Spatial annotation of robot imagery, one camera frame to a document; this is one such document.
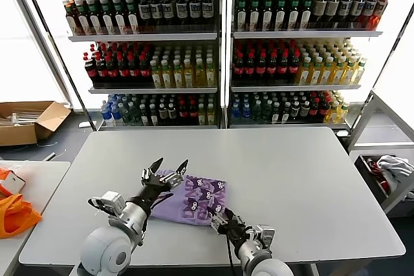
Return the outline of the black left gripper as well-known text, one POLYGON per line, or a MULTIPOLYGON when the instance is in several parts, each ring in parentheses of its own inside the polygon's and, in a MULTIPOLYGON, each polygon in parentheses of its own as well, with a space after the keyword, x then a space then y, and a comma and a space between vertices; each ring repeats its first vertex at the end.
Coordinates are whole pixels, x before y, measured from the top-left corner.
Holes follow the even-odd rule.
POLYGON ((173 196, 171 190, 184 181, 189 160, 183 161, 175 171, 171 171, 164 176, 156 175, 163 160, 163 157, 161 157, 149 167, 143 169, 142 187, 135 196, 127 199, 128 202, 141 207, 143 210, 152 210, 154 206, 173 196))

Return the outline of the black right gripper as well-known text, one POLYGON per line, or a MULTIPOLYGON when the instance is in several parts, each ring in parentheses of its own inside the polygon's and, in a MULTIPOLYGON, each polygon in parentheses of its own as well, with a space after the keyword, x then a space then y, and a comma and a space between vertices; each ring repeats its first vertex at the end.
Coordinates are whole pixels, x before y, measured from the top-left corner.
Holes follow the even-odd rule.
POLYGON ((241 220, 239 215, 236 215, 231 209, 226 208, 224 215, 226 222, 221 213, 209 211, 210 225, 220 235, 226 235, 230 240, 247 240, 250 234, 247 232, 246 224, 241 220))

